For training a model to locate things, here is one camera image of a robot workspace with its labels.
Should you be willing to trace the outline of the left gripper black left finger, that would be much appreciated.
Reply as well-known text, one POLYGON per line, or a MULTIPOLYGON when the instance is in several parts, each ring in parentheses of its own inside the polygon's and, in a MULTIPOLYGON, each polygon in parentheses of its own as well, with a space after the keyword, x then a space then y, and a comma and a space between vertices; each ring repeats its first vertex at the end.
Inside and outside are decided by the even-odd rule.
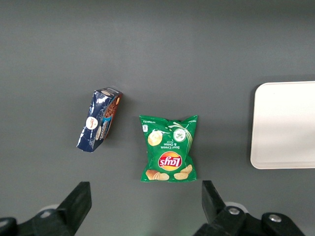
POLYGON ((91 187, 80 182, 56 209, 45 209, 18 224, 14 217, 0 219, 2 236, 73 236, 92 207, 91 187))

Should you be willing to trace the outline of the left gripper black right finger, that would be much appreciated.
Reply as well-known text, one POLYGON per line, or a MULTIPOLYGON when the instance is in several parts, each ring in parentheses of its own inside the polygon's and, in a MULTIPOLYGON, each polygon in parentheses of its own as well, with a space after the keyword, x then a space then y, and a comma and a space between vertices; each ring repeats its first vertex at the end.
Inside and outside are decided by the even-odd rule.
POLYGON ((288 216, 267 212, 260 219, 236 204, 227 205, 212 181, 202 181, 202 207, 207 218, 196 236, 303 236, 288 216))

